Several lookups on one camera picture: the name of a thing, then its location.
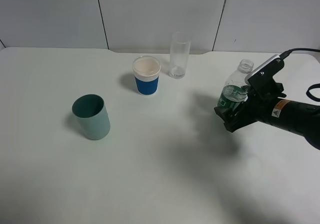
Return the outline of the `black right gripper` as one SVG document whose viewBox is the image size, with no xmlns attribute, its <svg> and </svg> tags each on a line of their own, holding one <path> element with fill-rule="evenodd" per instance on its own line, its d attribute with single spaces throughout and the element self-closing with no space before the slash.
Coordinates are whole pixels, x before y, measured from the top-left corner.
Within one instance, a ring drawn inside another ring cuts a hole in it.
<svg viewBox="0 0 320 224">
<path fill-rule="evenodd" d="M 243 85 L 241 93 L 247 95 L 245 102 L 242 102 L 235 109 L 217 106 L 214 111 L 223 120 L 225 129 L 229 132 L 234 132 L 262 119 L 273 100 L 279 97 L 286 97 L 283 91 L 283 84 L 277 82 L 267 84 L 260 92 L 250 85 Z"/>
</svg>

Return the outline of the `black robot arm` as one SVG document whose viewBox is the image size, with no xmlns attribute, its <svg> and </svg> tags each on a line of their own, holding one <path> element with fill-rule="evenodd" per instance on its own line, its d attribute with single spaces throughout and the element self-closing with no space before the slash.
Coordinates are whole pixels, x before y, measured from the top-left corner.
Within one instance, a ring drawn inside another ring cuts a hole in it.
<svg viewBox="0 0 320 224">
<path fill-rule="evenodd" d="M 283 85 L 276 83 L 261 89 L 250 87 L 248 97 L 234 110 L 215 107 L 227 131 L 234 132 L 255 122 L 300 135 L 316 149 L 320 148 L 320 107 L 286 99 Z"/>
</svg>

